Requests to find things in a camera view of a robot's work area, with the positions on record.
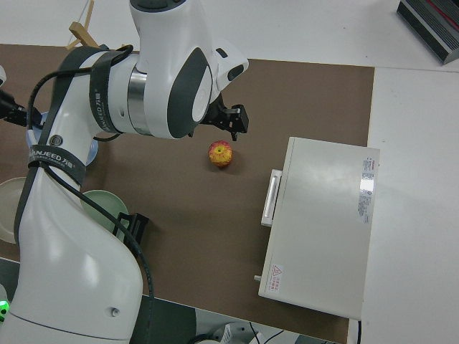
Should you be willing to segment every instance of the black bracket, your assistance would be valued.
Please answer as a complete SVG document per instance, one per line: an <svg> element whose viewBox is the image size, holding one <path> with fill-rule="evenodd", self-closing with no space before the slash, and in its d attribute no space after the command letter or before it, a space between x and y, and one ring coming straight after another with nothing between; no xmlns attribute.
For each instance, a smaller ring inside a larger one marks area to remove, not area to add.
<svg viewBox="0 0 459 344"><path fill-rule="evenodd" d="M126 220L129 222L127 230L131 233L131 235L140 245L142 236L143 236L143 232L145 231L145 226L147 225L149 218L139 213L134 213L133 215L119 213L118 221L121 221L121 220ZM114 236L117 235L118 233L117 226L115 226L112 233ZM133 245L131 244L131 242L128 240L128 238L124 237L123 243L130 249L134 257L137 258L137 253L135 249L133 248Z"/></svg>
<svg viewBox="0 0 459 344"><path fill-rule="evenodd" d="M14 97L0 90L0 119L22 127L27 126L27 110L16 104ZM42 114L35 107L32 111L32 124L40 128Z"/></svg>
<svg viewBox="0 0 459 344"><path fill-rule="evenodd" d="M249 128L249 118L245 112L244 105L233 105L230 109L223 104L223 97L219 95L209 105L201 124L214 125L215 127L231 133L233 141L237 140L240 133L246 133Z"/></svg>

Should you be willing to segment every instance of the drawer handle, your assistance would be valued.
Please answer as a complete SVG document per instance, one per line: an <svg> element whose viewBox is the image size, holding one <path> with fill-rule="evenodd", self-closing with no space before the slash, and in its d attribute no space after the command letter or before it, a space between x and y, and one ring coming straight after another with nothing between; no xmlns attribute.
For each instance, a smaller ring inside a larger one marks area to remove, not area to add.
<svg viewBox="0 0 459 344"><path fill-rule="evenodd" d="M263 226L271 227L273 225L275 202L278 198L281 176L282 171L271 171L270 185L268 188L268 193L266 194L265 208L263 209L263 216L261 218L261 224Z"/></svg>

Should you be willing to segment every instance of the apple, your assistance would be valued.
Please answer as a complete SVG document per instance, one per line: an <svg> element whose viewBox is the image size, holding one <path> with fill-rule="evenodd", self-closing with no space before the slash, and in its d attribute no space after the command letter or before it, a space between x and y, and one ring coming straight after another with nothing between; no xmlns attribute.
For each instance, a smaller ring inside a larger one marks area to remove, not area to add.
<svg viewBox="0 0 459 344"><path fill-rule="evenodd" d="M209 159L218 167L225 167L230 164L232 159L232 149L226 141L215 141L209 147Z"/></svg>

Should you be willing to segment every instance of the brown table mat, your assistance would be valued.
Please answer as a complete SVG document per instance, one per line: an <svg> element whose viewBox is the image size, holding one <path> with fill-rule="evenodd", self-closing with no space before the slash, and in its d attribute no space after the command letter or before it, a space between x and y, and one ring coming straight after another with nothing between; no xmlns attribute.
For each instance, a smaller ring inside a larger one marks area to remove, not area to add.
<svg viewBox="0 0 459 344"><path fill-rule="evenodd" d="M60 47L0 45L4 90L25 105L65 55ZM142 247L157 297L345 343L347 319L260 297L253 276L262 272L270 233L260 225L270 172L282 169L288 138L366 145L373 75L368 67L252 60L223 94L227 106L245 105L247 135L231 143L207 125L182 140L122 135L99 144L83 189L111 191L150 218ZM39 96L40 110L49 91ZM0 123L0 182L26 175L24 135ZM219 170L207 149L221 139L234 153ZM19 258L13 245L0 243L0 252Z"/></svg>

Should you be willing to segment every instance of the label sticker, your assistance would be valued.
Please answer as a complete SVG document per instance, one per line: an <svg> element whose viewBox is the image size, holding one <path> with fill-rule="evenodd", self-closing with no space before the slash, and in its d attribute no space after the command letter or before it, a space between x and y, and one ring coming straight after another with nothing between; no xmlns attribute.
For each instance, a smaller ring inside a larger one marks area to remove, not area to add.
<svg viewBox="0 0 459 344"><path fill-rule="evenodd" d="M374 165L376 161L368 157L364 160L360 179L360 196L357 213L359 220L368 224L372 218L372 198L374 193Z"/></svg>
<svg viewBox="0 0 459 344"><path fill-rule="evenodd" d="M282 275L284 272L284 266L278 264L271 265L271 273L268 291L269 292L279 292L280 282L282 281Z"/></svg>

